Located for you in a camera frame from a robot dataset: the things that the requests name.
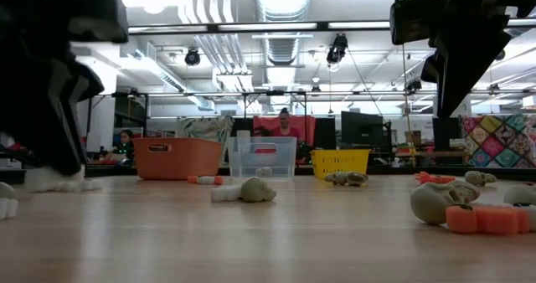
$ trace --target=computer monitor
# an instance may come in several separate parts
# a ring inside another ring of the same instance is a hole
[[[341,112],[342,141],[350,144],[384,146],[384,119],[377,115]]]

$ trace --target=patchwork quilt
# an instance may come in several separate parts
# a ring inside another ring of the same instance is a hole
[[[536,167],[536,118],[521,114],[461,118],[461,130],[476,167]]]

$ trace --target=clear plastic bin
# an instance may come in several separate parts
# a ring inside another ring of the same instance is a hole
[[[231,137],[228,146],[231,177],[292,179],[296,167],[296,144],[295,137]],[[269,167],[271,174],[260,176],[258,169],[263,167]]]

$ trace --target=orange object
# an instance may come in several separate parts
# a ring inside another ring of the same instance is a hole
[[[420,184],[425,183],[450,183],[455,180],[454,177],[442,177],[439,175],[430,175],[426,172],[419,172],[415,174],[415,179],[419,181]]]
[[[189,176],[188,177],[188,183],[199,183],[198,178],[199,177],[196,177],[196,176]],[[224,178],[222,178],[221,176],[215,176],[215,177],[213,177],[213,179],[214,179],[214,184],[215,185],[224,184]]]
[[[137,175],[149,180],[185,180],[218,174],[222,145],[186,137],[135,138]]]
[[[460,234],[497,234],[512,236],[530,231],[528,211],[521,208],[465,204],[446,210],[446,222],[452,231]]]
[[[478,231],[477,212],[465,204],[448,207],[446,223],[449,229],[458,234],[472,234]]]

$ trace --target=orange toy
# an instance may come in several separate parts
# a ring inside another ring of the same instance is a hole
[[[425,184],[425,183],[450,183],[455,178],[441,177],[439,175],[430,175],[426,172],[420,172],[420,173],[415,174],[415,179],[418,180],[420,184]]]
[[[456,205],[446,209],[446,223],[458,234],[512,236],[530,231],[528,211],[522,208]]]
[[[224,184],[224,178],[222,178],[221,176],[215,176],[215,177],[189,176],[188,183],[222,185]]]

